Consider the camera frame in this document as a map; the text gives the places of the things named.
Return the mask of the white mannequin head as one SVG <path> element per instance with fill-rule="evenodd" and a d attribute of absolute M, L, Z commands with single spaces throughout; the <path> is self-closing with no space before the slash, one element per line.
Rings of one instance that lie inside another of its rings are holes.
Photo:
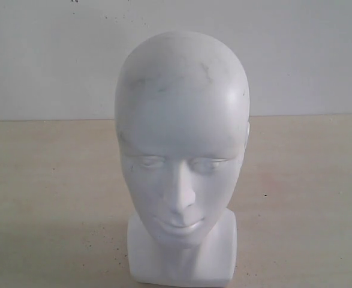
<path fill-rule="evenodd" d="M 228 203 L 249 137 L 249 105 L 242 64 L 211 36 L 165 32 L 127 57 L 115 123 L 136 210 L 128 225 L 136 277 L 231 276 L 237 236 Z"/>

